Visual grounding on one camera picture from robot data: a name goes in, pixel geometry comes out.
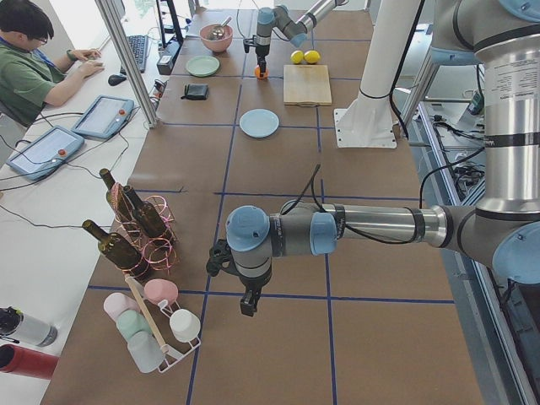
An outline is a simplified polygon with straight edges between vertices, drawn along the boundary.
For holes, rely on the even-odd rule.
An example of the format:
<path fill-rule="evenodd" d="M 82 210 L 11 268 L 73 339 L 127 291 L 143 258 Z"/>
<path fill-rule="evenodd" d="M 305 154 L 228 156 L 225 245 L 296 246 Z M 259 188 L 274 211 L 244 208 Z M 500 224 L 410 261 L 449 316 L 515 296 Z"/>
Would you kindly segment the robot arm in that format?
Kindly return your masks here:
<path fill-rule="evenodd" d="M 456 251 L 516 285 L 539 282 L 539 4 L 536 1 L 442 1 L 435 11 L 434 52 L 480 61 L 478 95 L 486 116 L 483 177 L 456 206 L 383 208 L 300 199 L 275 214 L 242 206 L 209 252 L 208 274 L 244 285 L 240 310 L 252 316 L 275 257 L 320 255 L 340 238 L 387 245 L 425 242 Z"/>
<path fill-rule="evenodd" d="M 267 77 L 266 57 L 270 52 L 271 37 L 274 29 L 278 29 L 284 37 L 296 48 L 306 40 L 307 35 L 333 9 L 343 6 L 347 1 L 327 0 L 318 1 L 304 12 L 296 21 L 289 16 L 289 10 L 283 4 L 274 8 L 260 8 L 256 20 L 256 33 L 243 40 L 245 53 L 255 49 L 257 65 L 255 76 Z"/>

